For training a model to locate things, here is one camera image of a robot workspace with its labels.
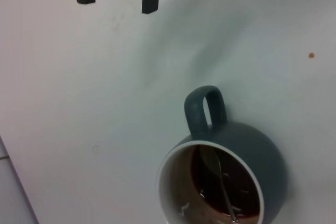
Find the white tile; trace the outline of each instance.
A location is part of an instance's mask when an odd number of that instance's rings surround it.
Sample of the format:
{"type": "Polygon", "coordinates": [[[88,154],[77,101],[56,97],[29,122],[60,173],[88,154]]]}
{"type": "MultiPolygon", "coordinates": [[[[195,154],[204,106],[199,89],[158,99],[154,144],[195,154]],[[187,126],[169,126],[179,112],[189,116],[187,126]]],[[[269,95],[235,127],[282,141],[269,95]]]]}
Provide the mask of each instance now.
{"type": "Polygon", "coordinates": [[[0,223],[36,224],[8,159],[0,160],[0,223]]]}

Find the stain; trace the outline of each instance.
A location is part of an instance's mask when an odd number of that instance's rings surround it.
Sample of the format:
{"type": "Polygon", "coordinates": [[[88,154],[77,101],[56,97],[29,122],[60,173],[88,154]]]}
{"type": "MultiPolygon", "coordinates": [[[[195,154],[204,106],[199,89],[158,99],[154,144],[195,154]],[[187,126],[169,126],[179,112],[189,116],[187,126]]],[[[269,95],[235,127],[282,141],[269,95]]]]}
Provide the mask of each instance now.
{"type": "Polygon", "coordinates": [[[116,33],[120,32],[120,24],[116,24],[115,27],[113,27],[113,31],[115,31],[116,33]]]}
{"type": "Polygon", "coordinates": [[[99,145],[98,145],[98,144],[95,144],[95,145],[92,147],[92,153],[94,153],[94,154],[99,154],[99,145]]]}

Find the brown speck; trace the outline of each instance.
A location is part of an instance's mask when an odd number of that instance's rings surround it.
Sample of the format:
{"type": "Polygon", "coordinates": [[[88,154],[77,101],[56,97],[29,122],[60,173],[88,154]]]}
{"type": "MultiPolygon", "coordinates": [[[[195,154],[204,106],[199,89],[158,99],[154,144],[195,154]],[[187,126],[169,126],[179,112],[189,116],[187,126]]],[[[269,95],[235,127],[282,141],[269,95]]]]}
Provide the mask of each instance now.
{"type": "Polygon", "coordinates": [[[99,153],[99,145],[98,144],[95,144],[92,147],[92,153],[94,153],[94,154],[98,154],[99,153]]]}

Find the spoon handle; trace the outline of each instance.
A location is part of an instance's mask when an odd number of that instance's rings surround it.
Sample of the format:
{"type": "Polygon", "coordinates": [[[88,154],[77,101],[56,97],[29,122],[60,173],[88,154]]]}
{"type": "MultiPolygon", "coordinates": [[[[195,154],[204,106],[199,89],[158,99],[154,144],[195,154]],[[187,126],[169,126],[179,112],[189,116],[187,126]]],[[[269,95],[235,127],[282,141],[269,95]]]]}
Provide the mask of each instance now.
{"type": "Polygon", "coordinates": [[[229,195],[227,194],[227,191],[226,191],[225,186],[224,186],[222,165],[221,165],[221,162],[219,160],[219,157],[218,157],[217,153],[216,153],[216,157],[217,157],[217,160],[219,162],[219,178],[221,180],[220,181],[220,184],[221,184],[220,186],[221,186],[221,189],[222,189],[222,193],[224,194],[225,204],[226,204],[227,209],[228,209],[228,211],[229,211],[229,213],[231,215],[231,218],[232,218],[232,222],[231,223],[237,223],[237,224],[239,224],[239,221],[236,218],[235,212],[233,211],[229,195]]]}

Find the floor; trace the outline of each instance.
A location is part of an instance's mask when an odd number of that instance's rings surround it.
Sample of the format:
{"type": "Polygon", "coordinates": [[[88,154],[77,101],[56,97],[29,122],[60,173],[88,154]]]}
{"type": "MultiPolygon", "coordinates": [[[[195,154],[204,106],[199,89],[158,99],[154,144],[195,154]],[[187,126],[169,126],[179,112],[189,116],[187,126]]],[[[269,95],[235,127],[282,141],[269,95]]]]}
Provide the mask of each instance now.
{"type": "Polygon", "coordinates": [[[38,224],[0,138],[0,223],[38,224]]]}

